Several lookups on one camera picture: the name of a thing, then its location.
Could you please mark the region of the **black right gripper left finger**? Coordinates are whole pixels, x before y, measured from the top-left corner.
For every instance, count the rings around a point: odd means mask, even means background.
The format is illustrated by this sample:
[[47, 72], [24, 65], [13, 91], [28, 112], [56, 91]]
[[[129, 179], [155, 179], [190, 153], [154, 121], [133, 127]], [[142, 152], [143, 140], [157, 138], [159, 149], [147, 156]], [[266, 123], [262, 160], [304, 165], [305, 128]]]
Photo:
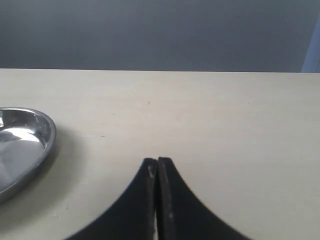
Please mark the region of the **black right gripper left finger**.
[[145, 158], [122, 195], [69, 240], [152, 240], [155, 231], [157, 160]]

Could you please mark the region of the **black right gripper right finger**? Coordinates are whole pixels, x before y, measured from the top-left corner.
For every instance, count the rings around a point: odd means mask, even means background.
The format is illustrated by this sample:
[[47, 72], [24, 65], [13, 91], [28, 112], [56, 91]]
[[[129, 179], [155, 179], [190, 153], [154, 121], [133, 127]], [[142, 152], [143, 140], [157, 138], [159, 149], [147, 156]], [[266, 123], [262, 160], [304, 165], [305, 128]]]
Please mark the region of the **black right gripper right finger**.
[[191, 191], [174, 162], [159, 157], [156, 220], [159, 240], [247, 240], [211, 212]]

